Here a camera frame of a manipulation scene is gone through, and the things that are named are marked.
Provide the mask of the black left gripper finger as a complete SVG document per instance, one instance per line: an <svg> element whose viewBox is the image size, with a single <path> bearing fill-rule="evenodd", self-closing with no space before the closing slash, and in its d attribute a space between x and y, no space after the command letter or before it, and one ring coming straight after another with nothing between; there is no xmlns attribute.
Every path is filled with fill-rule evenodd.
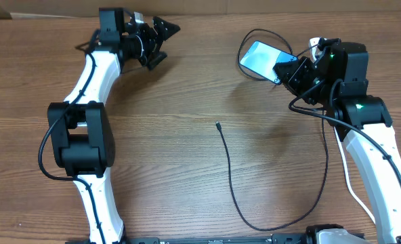
<svg viewBox="0 0 401 244"><path fill-rule="evenodd" d="M148 70L153 70L156 68L158 64L160 64L165 58L167 54L165 52L157 52L151 55L146 67Z"/></svg>
<svg viewBox="0 0 401 244"><path fill-rule="evenodd" d="M152 23L157 35L163 40L167 41L171 36L181 30L181 28L173 23L163 20L157 16L152 18Z"/></svg>

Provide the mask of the black smartphone with blue screen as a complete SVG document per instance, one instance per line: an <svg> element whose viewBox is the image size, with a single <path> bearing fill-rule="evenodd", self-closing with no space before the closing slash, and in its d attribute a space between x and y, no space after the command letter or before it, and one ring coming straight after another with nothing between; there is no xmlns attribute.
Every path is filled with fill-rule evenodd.
<svg viewBox="0 0 401 244"><path fill-rule="evenodd" d="M239 64L250 71L260 75L277 85L281 84L274 66L276 63L296 61L297 57L267 45L261 41L255 41L245 55L240 59Z"/></svg>

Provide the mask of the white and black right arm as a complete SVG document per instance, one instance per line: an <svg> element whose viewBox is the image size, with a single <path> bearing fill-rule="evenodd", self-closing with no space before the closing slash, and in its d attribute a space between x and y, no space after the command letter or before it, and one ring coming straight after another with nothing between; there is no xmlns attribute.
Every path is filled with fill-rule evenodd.
<svg viewBox="0 0 401 244"><path fill-rule="evenodd" d="M322 40L314 58L277 58L272 67L296 100L326 113L297 108L336 129L364 182L379 243L401 243L401 158L392 117L380 97L367 93L369 54L361 43Z"/></svg>

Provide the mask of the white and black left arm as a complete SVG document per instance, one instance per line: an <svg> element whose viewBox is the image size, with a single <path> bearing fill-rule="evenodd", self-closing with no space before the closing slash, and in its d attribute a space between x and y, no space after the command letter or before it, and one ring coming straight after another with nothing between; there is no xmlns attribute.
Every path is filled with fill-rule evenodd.
<svg viewBox="0 0 401 244"><path fill-rule="evenodd" d="M91 39L76 47L85 54L77 84L47 109L38 164L46 177L77 187L89 222L86 243L128 243L112 190L116 148L106 101L126 61L153 70L167 57L162 44L181 28L157 16L148 24L141 13L123 7L100 8L99 21Z"/></svg>

